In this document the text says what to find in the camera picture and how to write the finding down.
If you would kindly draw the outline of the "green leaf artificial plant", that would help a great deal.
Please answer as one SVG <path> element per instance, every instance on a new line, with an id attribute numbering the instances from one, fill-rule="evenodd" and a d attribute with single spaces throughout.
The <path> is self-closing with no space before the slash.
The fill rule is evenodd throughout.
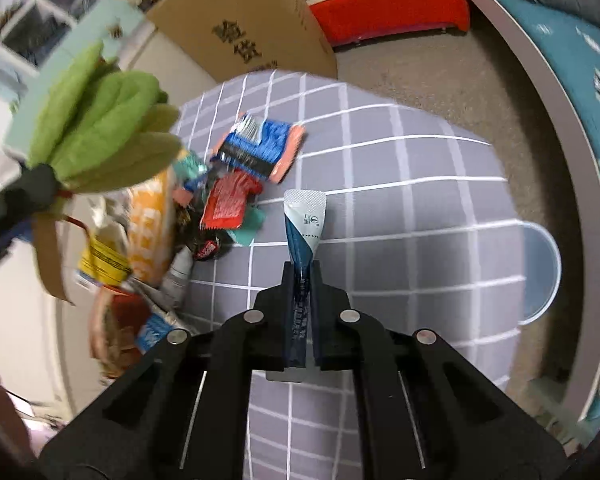
<path id="1" fill-rule="evenodd" d="M 171 128 L 180 111 L 158 79 L 120 70 L 95 42 L 61 73 L 38 113 L 27 157 L 30 170 L 49 169 L 58 191 L 33 216 L 38 276 L 46 292 L 67 300 L 56 223 L 73 196 L 132 188 L 176 159 L 182 142 Z"/>

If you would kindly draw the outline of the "yellow snack packet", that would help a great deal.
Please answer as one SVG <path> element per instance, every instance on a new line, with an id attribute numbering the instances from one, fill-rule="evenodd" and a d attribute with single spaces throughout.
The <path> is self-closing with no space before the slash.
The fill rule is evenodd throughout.
<path id="1" fill-rule="evenodd" d="M 78 277 L 94 286 L 120 286 L 130 275 L 128 238 L 124 227 L 111 222 L 94 229 L 78 266 Z"/>

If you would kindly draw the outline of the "orange white snack bag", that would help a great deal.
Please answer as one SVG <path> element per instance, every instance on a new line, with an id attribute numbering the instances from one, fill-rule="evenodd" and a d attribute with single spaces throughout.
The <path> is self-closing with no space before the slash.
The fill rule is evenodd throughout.
<path id="1" fill-rule="evenodd" d="M 173 258 L 175 172 L 160 174 L 129 189 L 128 260 L 133 275 L 158 287 Z"/>

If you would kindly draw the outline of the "red brown snack bag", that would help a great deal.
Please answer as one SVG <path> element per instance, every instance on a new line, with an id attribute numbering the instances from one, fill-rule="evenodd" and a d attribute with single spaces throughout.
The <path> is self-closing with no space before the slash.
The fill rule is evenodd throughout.
<path id="1" fill-rule="evenodd" d="M 135 292 L 99 289 L 88 322 L 88 344 L 102 376 L 117 379 L 142 358 L 136 338 L 149 315 L 145 300 Z"/>

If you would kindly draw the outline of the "red snack wrapper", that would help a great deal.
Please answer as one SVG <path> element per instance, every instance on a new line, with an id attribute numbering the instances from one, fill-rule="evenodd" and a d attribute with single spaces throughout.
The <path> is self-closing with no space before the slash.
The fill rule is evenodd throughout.
<path id="1" fill-rule="evenodd" d="M 200 219 L 202 230 L 234 230 L 244 222 L 250 196 L 263 191 L 262 183 L 248 172 L 236 170 L 214 182 Z"/>

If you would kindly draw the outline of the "blue white sachet packet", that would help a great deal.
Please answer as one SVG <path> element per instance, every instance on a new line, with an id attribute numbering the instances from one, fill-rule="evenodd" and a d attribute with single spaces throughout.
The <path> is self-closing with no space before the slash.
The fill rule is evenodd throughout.
<path id="1" fill-rule="evenodd" d="M 320 244 L 327 197 L 313 190 L 288 190 L 284 215 L 290 263 L 294 269 L 288 358 L 291 367 L 306 365 L 306 338 L 310 312 L 310 269 Z"/>

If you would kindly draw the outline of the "blue orange snack wrapper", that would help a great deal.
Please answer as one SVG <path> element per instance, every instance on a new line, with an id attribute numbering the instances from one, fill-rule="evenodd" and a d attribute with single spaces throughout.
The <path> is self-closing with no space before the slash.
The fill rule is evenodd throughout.
<path id="1" fill-rule="evenodd" d="M 212 150 L 211 159 L 279 184 L 286 177 L 306 136 L 298 124 L 241 114 Z"/>

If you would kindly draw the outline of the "blue plastic trash bucket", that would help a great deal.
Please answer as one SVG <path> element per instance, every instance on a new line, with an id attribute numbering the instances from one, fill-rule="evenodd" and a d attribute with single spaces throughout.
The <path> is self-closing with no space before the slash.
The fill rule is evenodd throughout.
<path id="1" fill-rule="evenodd" d="M 553 235 L 540 224 L 525 221 L 524 304 L 519 324 L 529 325 L 550 310 L 562 281 L 562 256 Z"/>

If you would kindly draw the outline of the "white low cabinet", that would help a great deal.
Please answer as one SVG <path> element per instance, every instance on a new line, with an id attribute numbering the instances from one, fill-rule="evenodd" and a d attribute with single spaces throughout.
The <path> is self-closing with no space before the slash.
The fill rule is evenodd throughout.
<path id="1" fill-rule="evenodd" d="M 216 81 L 158 30 L 129 58 L 129 68 L 157 76 L 174 105 L 200 96 Z M 0 379 L 29 401 L 35 414 L 70 419 L 102 392 L 99 367 L 88 348 L 92 293 L 74 281 L 85 243 L 82 231 L 63 224 L 65 286 L 73 304 L 47 295 L 38 280 L 31 245 L 16 240 L 0 263 Z"/>

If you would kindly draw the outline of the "purple teal wardrobe shelf unit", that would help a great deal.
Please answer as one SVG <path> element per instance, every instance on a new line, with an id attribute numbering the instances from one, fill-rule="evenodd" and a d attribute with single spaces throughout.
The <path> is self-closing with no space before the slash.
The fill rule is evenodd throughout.
<path id="1" fill-rule="evenodd" d="M 0 0 L 0 97 L 21 99 L 46 65 L 94 42 L 105 58 L 120 56 L 144 25 L 126 0 Z"/>

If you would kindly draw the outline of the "purple checked tablecloth table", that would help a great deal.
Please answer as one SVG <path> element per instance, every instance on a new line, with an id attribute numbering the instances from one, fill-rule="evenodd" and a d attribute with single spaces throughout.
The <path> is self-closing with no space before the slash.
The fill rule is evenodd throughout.
<path id="1" fill-rule="evenodd" d="M 498 388 L 509 384 L 524 292 L 522 223 L 492 145 L 423 110 L 315 75 L 239 76 L 186 101 L 176 134 L 207 156 L 241 114 L 306 129 L 284 180 L 257 196 L 250 242 L 195 264 L 183 309 L 220 328 L 279 284 L 288 190 L 326 194 L 323 281 L 388 330 L 432 330 Z M 241 479 L 357 479 L 353 380 L 308 366 L 251 378 Z"/>

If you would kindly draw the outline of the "large cardboard box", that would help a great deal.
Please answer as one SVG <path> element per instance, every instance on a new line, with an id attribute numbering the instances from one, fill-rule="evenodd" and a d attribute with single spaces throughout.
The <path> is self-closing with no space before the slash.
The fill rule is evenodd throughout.
<path id="1" fill-rule="evenodd" d="M 146 16 L 219 82 L 260 70 L 338 77 L 306 0 L 160 0 Z"/>

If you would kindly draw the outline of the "red covered low bench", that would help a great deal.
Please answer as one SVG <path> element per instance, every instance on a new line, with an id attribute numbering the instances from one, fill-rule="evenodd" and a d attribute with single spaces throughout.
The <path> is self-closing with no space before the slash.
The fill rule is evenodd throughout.
<path id="1" fill-rule="evenodd" d="M 310 9 L 333 47 L 407 32 L 470 29 L 467 0 L 325 0 Z"/>

